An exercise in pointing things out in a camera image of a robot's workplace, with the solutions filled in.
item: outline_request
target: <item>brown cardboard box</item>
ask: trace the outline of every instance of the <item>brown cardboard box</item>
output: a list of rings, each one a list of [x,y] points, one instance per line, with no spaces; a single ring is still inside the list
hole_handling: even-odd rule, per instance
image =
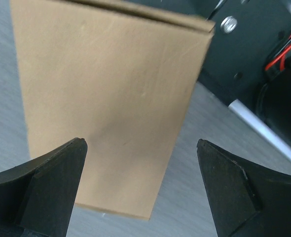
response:
[[[111,0],[11,11],[31,157],[85,138],[75,202],[149,219],[214,24]]]

